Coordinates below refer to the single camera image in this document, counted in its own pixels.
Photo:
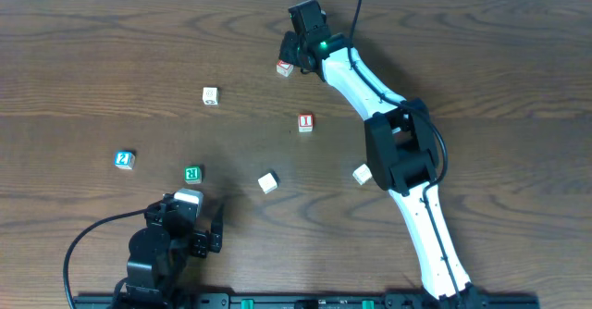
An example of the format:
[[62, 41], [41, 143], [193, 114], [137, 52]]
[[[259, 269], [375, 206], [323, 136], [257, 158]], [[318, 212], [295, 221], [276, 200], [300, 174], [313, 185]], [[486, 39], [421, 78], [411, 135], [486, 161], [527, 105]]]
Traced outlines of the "red letter A block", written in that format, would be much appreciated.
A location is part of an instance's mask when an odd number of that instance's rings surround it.
[[294, 69], [294, 66], [283, 60], [279, 60], [276, 64], [276, 71], [283, 77], [288, 77]]

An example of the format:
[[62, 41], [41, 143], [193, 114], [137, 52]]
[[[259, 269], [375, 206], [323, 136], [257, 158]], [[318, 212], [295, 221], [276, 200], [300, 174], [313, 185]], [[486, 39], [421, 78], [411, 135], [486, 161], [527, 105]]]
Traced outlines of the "red letter I block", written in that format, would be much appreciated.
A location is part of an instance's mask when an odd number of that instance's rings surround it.
[[298, 115], [298, 129], [300, 133], [311, 132], [314, 129], [314, 116], [312, 114]]

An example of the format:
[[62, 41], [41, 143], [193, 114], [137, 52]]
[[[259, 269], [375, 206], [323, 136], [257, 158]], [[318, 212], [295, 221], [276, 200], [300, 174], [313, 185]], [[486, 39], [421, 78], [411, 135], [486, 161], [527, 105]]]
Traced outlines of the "blue number 2 block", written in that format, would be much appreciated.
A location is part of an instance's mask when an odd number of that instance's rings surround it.
[[135, 164], [135, 154], [131, 151], [117, 151], [114, 165], [120, 169], [132, 170]]

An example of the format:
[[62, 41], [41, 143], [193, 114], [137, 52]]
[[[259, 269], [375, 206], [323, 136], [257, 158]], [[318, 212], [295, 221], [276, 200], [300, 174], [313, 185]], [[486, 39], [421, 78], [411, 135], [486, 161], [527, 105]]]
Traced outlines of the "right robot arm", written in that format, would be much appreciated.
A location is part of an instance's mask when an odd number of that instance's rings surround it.
[[388, 88], [365, 65], [351, 36], [331, 32], [316, 0], [288, 12], [293, 29], [284, 36], [280, 59], [317, 74], [353, 106], [364, 122], [367, 165], [401, 211], [424, 289], [441, 308], [469, 307], [472, 283], [455, 253], [438, 198], [447, 150], [426, 105]]

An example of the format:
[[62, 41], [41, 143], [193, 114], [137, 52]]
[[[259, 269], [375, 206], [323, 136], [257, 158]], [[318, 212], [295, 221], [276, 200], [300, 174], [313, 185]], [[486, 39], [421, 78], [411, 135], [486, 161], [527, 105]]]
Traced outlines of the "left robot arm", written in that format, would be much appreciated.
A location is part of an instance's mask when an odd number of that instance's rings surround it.
[[143, 213], [146, 227], [129, 241], [127, 276], [116, 286], [111, 308], [193, 308], [195, 297], [177, 286], [190, 257], [219, 253], [224, 207], [219, 206], [209, 230], [198, 230], [198, 203], [164, 195]]

